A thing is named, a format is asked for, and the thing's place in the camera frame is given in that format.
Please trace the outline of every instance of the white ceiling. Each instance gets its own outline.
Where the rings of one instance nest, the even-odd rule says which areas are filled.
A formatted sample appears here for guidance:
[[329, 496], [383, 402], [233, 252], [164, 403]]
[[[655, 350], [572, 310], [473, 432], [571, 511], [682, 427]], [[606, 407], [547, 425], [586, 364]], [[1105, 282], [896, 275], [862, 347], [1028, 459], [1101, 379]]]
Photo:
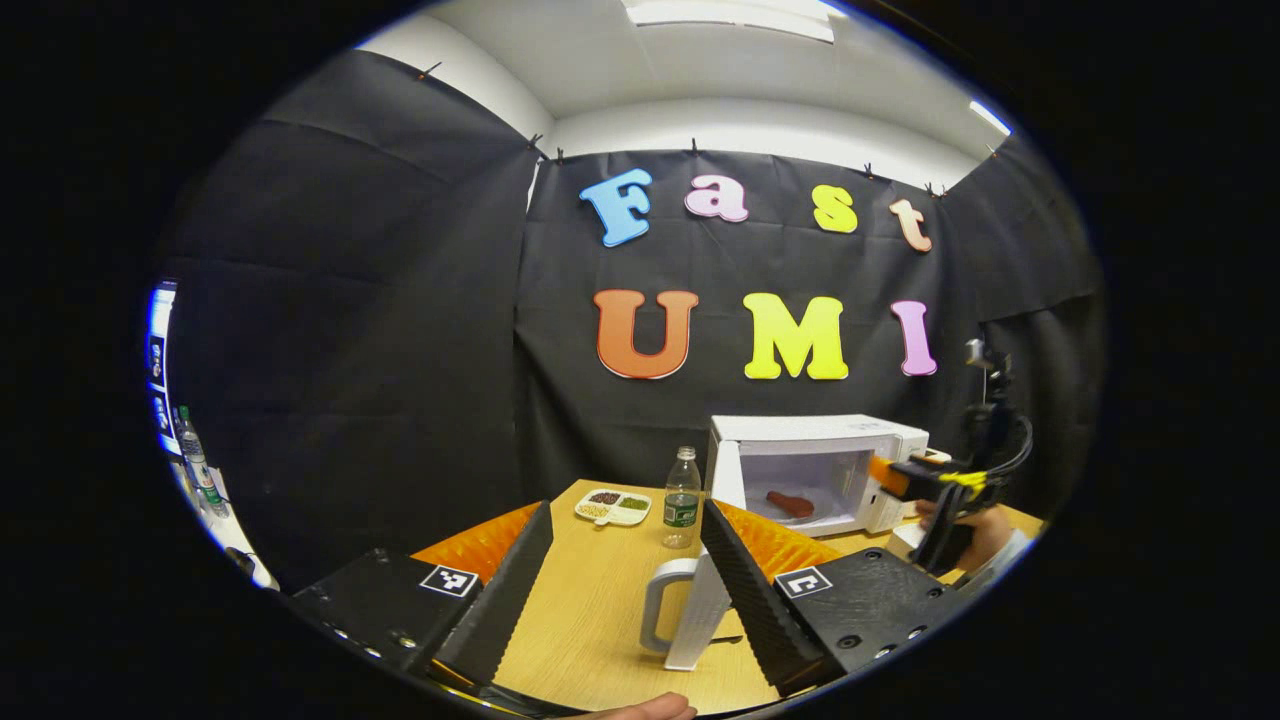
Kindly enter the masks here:
[[828, 45], [735, 26], [637, 28], [621, 0], [451, 0], [428, 14], [502, 63], [557, 119], [655, 100], [746, 97], [874, 118], [977, 159], [1005, 137], [969, 109], [972, 92], [861, 17], [832, 17]]

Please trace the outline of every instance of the ceiling light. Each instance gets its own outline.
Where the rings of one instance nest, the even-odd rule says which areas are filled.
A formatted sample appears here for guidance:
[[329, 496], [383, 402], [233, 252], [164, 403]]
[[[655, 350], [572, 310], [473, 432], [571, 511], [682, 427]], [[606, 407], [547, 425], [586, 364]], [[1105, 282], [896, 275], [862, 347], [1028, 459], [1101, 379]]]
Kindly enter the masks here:
[[717, 23], [776, 29], [835, 42], [829, 15], [844, 15], [819, 0], [623, 0], [636, 27]]
[[982, 102], [978, 102], [977, 100], [973, 100], [973, 101], [969, 102], [969, 109], [973, 110], [974, 113], [978, 113], [979, 115], [982, 115], [982, 119], [984, 119], [988, 123], [991, 123], [992, 126], [995, 126], [996, 129], [998, 129], [1000, 132], [1005, 133], [1006, 136], [1012, 135], [1014, 131], [1009, 129], [1009, 126], [1006, 126], [1005, 123], [1000, 122], [1000, 118], [997, 118], [991, 110], [983, 108]]

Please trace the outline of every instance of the blue letter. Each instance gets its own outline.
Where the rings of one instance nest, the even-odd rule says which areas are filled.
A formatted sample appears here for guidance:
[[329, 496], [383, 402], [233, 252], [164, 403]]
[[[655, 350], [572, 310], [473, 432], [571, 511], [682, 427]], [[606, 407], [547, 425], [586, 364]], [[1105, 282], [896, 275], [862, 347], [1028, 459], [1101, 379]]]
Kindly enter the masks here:
[[600, 222], [604, 223], [605, 247], [622, 245], [649, 232], [649, 220], [637, 219], [631, 214], [632, 208], [648, 213], [649, 196], [639, 187], [628, 187], [622, 193], [618, 191], [628, 184], [649, 184], [652, 182], [653, 176], [636, 168], [595, 183], [579, 193], [580, 200], [590, 200], [591, 205], [595, 205], [595, 211], [599, 213]]

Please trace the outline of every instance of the green bottle label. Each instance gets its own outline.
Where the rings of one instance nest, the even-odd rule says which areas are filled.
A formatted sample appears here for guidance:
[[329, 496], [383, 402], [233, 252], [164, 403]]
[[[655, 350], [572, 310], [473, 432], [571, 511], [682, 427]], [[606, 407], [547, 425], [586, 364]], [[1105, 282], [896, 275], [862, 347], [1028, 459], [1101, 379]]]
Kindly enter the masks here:
[[698, 496], [672, 493], [667, 496], [662, 521], [669, 528], [687, 528], [698, 521]]

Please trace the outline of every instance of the yellow letter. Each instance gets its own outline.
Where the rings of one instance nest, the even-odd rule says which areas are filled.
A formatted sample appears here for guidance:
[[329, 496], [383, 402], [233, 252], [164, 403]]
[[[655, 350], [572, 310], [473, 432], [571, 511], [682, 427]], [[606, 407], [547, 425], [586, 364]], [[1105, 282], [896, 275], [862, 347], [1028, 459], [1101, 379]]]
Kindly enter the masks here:
[[742, 299], [742, 305], [755, 318], [755, 341], [751, 361], [746, 364], [746, 377], [772, 380], [782, 374], [773, 360], [773, 346], [787, 365], [791, 377], [799, 377], [805, 357], [813, 348], [809, 377], [815, 380], [842, 380], [849, 377], [849, 365], [840, 354], [840, 313], [845, 306], [835, 297], [814, 297], [805, 309], [804, 319], [796, 325], [782, 299], [771, 292], [753, 292]]
[[858, 214], [854, 213], [854, 199], [849, 191], [833, 184], [819, 184], [813, 188], [813, 219], [818, 227], [831, 232], [854, 232], [858, 227]]

